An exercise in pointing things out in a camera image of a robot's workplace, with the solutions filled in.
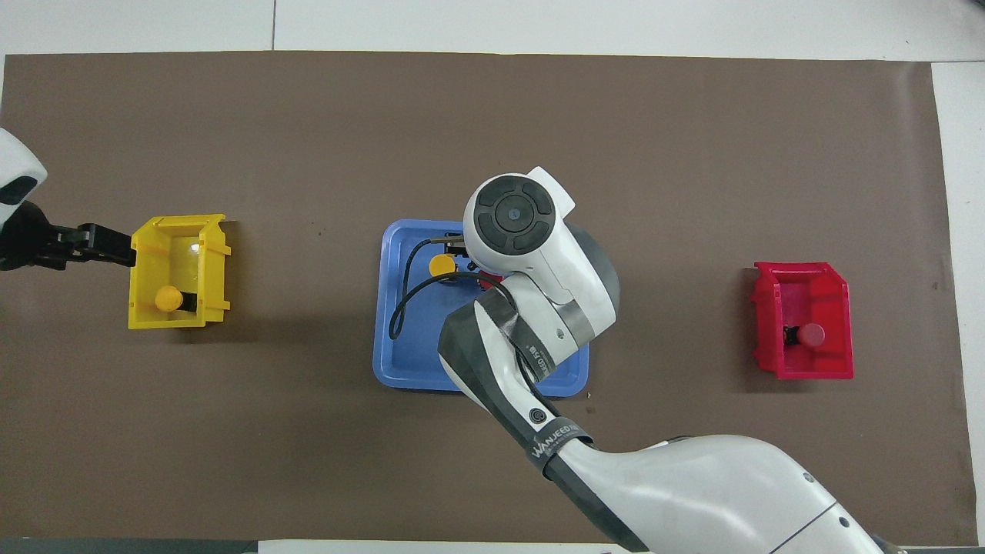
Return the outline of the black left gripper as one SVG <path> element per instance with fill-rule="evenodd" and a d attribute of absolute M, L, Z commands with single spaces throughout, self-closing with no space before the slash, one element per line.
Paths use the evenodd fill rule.
<path fill-rule="evenodd" d="M 62 241 L 65 232 L 71 234 L 74 230 L 50 223 L 34 203 L 22 203 L 2 227 L 1 270 L 25 266 L 65 270 L 68 262 L 77 259 L 73 243 Z M 107 262 L 127 268 L 136 265 L 130 235 L 95 223 L 78 225 L 77 232 L 82 238 L 80 252 L 84 262 Z"/>

